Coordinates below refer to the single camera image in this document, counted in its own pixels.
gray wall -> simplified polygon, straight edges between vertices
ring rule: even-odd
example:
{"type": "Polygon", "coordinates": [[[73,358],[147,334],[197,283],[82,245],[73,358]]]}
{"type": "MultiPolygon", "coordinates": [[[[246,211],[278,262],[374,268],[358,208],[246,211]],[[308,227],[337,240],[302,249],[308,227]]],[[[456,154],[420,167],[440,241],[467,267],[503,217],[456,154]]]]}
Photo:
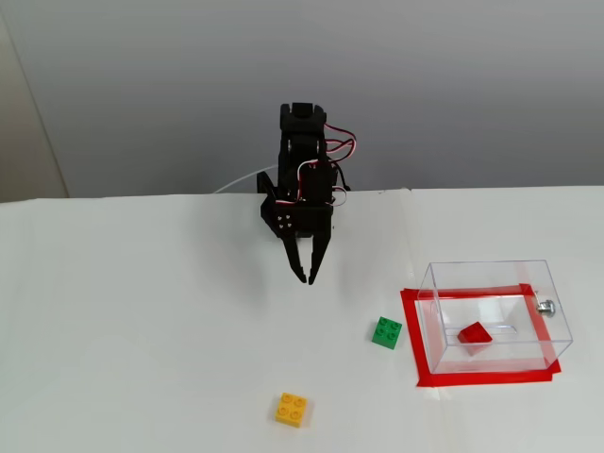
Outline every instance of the gray wall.
{"type": "Polygon", "coordinates": [[[600,0],[0,7],[72,196],[211,192],[299,100],[357,133],[354,189],[604,184],[600,0]]]}
{"type": "Polygon", "coordinates": [[[67,196],[0,14],[0,202],[67,196]]]}

transparent container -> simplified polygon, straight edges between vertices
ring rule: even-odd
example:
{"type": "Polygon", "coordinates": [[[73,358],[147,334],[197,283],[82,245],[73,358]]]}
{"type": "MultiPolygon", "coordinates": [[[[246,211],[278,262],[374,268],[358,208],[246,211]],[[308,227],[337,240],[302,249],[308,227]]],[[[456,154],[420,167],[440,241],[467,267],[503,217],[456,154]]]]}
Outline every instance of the transparent container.
{"type": "Polygon", "coordinates": [[[573,342],[544,260],[433,262],[417,309],[435,374],[543,370],[573,342]]]}

robotic arm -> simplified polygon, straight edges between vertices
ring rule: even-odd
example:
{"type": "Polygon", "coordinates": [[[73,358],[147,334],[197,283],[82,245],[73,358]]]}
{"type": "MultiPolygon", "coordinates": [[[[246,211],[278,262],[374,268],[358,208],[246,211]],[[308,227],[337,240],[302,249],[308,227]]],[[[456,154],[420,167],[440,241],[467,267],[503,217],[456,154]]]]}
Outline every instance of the robotic arm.
{"type": "Polygon", "coordinates": [[[297,238],[312,237],[309,284],[317,277],[321,261],[331,239],[333,191],[349,190],[338,161],[352,155],[356,147],[353,134],[327,125],[327,114],[312,104],[284,104],[280,113],[281,147],[278,157],[278,181],[273,186],[262,172],[257,176],[258,192],[266,193],[260,216],[283,241],[292,270],[303,283],[307,279],[300,264],[297,238]],[[351,139],[326,141],[325,129],[347,133],[351,139]],[[339,143],[331,150],[327,143],[339,143]],[[349,146],[348,154],[331,159],[327,153],[349,146]],[[338,172],[343,187],[337,186],[338,172]]]}

white surface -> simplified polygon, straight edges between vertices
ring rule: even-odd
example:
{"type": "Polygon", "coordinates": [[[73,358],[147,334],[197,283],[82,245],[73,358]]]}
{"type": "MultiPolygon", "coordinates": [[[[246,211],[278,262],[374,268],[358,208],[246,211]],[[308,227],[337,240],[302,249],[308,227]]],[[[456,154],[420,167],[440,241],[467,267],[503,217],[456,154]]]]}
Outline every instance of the white surface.
{"type": "Polygon", "coordinates": [[[407,334],[370,342],[404,321],[400,192],[336,209],[313,286],[261,199],[0,206],[0,451],[442,451],[407,334]],[[273,421],[281,392],[310,399],[308,427],[273,421]]]}
{"type": "Polygon", "coordinates": [[[568,453],[604,444],[604,188],[403,193],[414,267],[545,259],[574,343],[547,384],[439,390],[447,451],[568,453]]]}
{"type": "Polygon", "coordinates": [[[0,451],[601,447],[604,188],[351,193],[312,287],[260,201],[0,205],[0,451]],[[551,383],[420,390],[406,332],[370,343],[431,260],[541,258],[575,338],[551,383]],[[272,421],[284,391],[305,428],[272,421]]]}

screw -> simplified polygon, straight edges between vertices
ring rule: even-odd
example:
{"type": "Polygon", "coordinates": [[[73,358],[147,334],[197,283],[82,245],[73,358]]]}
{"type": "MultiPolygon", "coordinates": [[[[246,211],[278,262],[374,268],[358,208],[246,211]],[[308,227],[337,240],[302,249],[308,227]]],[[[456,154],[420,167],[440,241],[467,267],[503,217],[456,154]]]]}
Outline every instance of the screw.
{"type": "Polygon", "coordinates": [[[551,318],[554,314],[556,314],[556,305],[553,300],[547,299],[545,302],[537,303],[537,311],[541,314],[551,318]]]}

